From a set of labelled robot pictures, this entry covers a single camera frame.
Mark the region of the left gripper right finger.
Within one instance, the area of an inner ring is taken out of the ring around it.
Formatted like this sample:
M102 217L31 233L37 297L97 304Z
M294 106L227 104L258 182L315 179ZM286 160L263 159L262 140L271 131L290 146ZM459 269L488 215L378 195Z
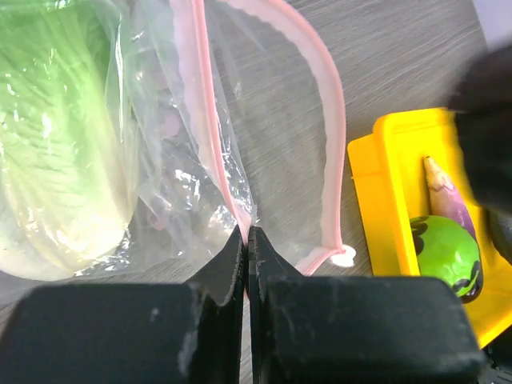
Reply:
M486 357L436 278L307 277L250 230L256 383L474 383Z

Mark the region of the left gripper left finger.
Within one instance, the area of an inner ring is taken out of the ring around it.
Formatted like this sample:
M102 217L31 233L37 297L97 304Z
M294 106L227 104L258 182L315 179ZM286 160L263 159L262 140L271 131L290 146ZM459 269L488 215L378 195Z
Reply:
M244 245L183 283L70 284L33 290L1 336L4 383L236 383Z

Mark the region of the green toy ball black zigzag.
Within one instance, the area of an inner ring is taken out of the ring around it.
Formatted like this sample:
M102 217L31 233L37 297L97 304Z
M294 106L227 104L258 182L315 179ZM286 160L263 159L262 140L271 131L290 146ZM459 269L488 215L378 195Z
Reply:
M477 242L455 221L437 215L412 218L410 228L420 275L443 280L464 303L483 288Z

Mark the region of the purple toy eggplant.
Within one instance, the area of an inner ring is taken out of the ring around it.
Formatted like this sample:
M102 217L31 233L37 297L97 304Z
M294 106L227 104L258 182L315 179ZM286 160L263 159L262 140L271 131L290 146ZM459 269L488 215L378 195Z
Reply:
M473 239L470 244L475 256L471 256L469 260L470 276L458 278L454 284L454 290L462 302L472 302L482 292L484 283L482 260L473 221L461 194L448 173L431 156L424 157L423 165L431 213L456 222Z

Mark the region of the clear zip top bag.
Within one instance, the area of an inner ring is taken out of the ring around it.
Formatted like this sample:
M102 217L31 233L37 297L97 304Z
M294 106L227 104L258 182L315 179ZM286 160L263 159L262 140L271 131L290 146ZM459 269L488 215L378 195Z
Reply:
M114 258L57 281L1 269L1 301L44 284L200 267L264 228L296 270L354 264L341 235L346 114L338 70L284 1L118 1L137 135L136 205Z

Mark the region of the green polka dot toy food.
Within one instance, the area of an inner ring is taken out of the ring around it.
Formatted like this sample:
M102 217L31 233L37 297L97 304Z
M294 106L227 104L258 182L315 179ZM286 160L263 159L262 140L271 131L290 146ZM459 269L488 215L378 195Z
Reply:
M118 1L1 4L1 269L57 281L114 258L136 205Z

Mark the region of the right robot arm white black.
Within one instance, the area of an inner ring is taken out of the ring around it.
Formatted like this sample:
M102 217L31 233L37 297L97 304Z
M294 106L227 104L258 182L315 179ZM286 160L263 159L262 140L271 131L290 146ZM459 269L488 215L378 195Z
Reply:
M463 166L475 201L486 209L496 250L511 261L511 44L480 54L452 88Z

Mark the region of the yellow plastic tray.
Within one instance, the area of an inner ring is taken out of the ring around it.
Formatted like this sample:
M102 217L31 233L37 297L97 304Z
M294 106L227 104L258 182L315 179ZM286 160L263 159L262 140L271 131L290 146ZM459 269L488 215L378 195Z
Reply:
M480 346L490 344L511 325L511 265L494 248L486 212L473 199L452 114L431 108L380 117L372 134L349 143L348 155L372 271L381 276L419 273L410 219L430 211L422 160L431 156L448 173L482 256L483 290L465 309Z

